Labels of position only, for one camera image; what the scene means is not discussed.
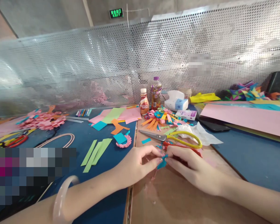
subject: red scissors handle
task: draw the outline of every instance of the red scissors handle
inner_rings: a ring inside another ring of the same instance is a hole
[[[14,141],[12,141],[11,143],[9,143],[6,147],[8,148],[15,148],[18,145],[22,144],[23,142],[25,142],[28,139],[27,135],[22,135],[18,138],[16,138]]]
[[[172,146],[178,146],[178,147],[182,147],[182,148],[189,148],[189,149],[192,149],[190,147],[187,147],[187,146],[181,146],[181,145],[175,145],[175,144],[170,144],[166,141],[163,142],[163,145],[165,146],[165,150],[167,151],[167,146],[169,145],[172,145]],[[198,156],[200,156],[202,158],[202,155],[199,151],[197,151],[196,149],[192,149]]]

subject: plastic bottle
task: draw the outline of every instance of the plastic bottle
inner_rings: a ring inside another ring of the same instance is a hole
[[[141,89],[141,100],[140,100],[140,113],[145,116],[149,111],[149,102],[147,99],[146,89]]]
[[[162,84],[159,82],[159,77],[155,76],[152,82],[152,110],[157,110],[161,106]]]

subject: exit sign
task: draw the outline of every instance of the exit sign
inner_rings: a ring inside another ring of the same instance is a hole
[[[115,19],[115,18],[124,16],[122,8],[109,10],[109,14],[110,14],[111,19]]]

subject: forearm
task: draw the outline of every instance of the forearm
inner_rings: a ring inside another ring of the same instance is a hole
[[[280,192],[238,178],[223,180],[221,196],[233,201],[274,224],[280,224]]]
[[[67,220],[74,220],[97,202],[119,190],[113,170],[102,173],[88,181],[68,189],[63,207]],[[1,222],[53,224],[53,207],[56,195],[40,201]]]

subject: metal mesh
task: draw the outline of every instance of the metal mesh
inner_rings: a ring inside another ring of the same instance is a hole
[[[192,76],[189,54],[210,54]],[[0,114],[138,103],[160,76],[166,91],[218,92],[280,71],[280,0],[230,2],[0,43]]]

